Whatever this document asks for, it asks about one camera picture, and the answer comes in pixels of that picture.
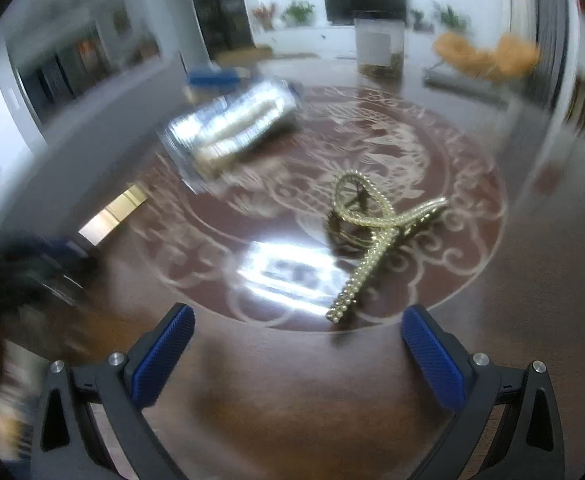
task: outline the wooden table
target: wooden table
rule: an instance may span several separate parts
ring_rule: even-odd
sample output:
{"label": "wooden table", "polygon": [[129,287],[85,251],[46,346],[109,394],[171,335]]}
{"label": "wooden table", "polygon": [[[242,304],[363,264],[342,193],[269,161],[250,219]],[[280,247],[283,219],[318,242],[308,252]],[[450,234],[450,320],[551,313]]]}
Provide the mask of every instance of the wooden table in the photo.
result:
{"label": "wooden table", "polygon": [[[546,363],[567,478],[581,476],[585,140],[516,101],[499,111],[429,91],[409,65],[383,89],[350,60],[263,70],[305,85],[297,130],[207,195],[159,155],[140,174],[150,199],[109,241],[90,291],[100,358],[174,301],[195,307],[194,339],[144,412],[186,475],[405,478],[448,419],[399,335],[403,309],[420,301],[471,353]],[[441,194],[453,207],[335,327],[323,312],[351,260],[335,258],[323,219],[335,175],[352,167],[398,210]]]}

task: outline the glossy table surface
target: glossy table surface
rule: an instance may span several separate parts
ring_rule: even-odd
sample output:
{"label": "glossy table surface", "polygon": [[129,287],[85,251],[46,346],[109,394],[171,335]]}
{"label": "glossy table surface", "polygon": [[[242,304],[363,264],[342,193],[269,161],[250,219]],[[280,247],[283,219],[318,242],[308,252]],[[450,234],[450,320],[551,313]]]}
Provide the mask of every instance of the glossy table surface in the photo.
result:
{"label": "glossy table surface", "polygon": [[[88,292],[95,358],[127,349],[175,301],[195,308],[194,339],[144,411],[185,474],[407,477],[448,419],[399,335],[421,302],[469,352],[547,365],[567,478],[581,476],[585,139],[516,99],[498,110],[426,89],[409,64],[383,88],[351,60],[262,70],[303,84],[297,129],[210,194],[193,195],[159,152],[139,174],[148,201],[108,240]],[[372,174],[397,211],[440,195],[452,207],[335,327],[323,313],[356,260],[333,254],[323,221],[348,168]],[[486,450],[484,438],[465,477]]]}

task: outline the blue gripper pad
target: blue gripper pad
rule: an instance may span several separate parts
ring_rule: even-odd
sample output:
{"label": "blue gripper pad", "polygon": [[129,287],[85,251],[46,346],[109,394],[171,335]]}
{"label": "blue gripper pad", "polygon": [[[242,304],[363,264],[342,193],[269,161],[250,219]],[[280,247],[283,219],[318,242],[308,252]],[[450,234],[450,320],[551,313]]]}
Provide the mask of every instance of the blue gripper pad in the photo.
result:
{"label": "blue gripper pad", "polygon": [[459,412],[473,381],[470,356],[459,340],[444,332],[421,305],[405,310],[401,336],[442,408]]}
{"label": "blue gripper pad", "polygon": [[157,402],[193,333],[192,307],[177,303],[153,332],[143,335],[130,349],[124,377],[138,409]]}

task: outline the metal screw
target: metal screw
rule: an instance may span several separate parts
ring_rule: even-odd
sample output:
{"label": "metal screw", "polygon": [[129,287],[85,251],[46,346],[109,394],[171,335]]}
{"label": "metal screw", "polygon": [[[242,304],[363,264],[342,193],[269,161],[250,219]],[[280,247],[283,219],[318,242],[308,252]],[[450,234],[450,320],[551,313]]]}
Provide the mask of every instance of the metal screw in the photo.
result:
{"label": "metal screw", "polygon": [[50,365],[50,371],[53,374],[58,374],[63,370],[63,361],[55,361]]}
{"label": "metal screw", "polygon": [[473,361],[475,362],[476,365],[479,366],[486,366],[488,363],[490,363],[490,359],[486,354],[474,354],[473,356]]}
{"label": "metal screw", "polygon": [[533,368],[538,374],[543,374],[546,371],[546,365],[541,361],[533,361]]}
{"label": "metal screw", "polygon": [[124,362],[126,358],[126,354],[123,352],[113,352],[108,356],[108,362],[112,365],[112,366],[117,366],[120,365],[121,363]]}

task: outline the black tv screen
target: black tv screen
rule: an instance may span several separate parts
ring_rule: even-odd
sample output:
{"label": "black tv screen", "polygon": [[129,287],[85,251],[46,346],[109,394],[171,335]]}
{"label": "black tv screen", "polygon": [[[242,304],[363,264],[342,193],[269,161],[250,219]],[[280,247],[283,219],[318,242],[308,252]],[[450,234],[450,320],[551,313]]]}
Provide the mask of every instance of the black tv screen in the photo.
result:
{"label": "black tv screen", "polygon": [[326,16],[333,25],[352,25],[358,10],[381,10],[406,22],[406,0],[325,0]]}

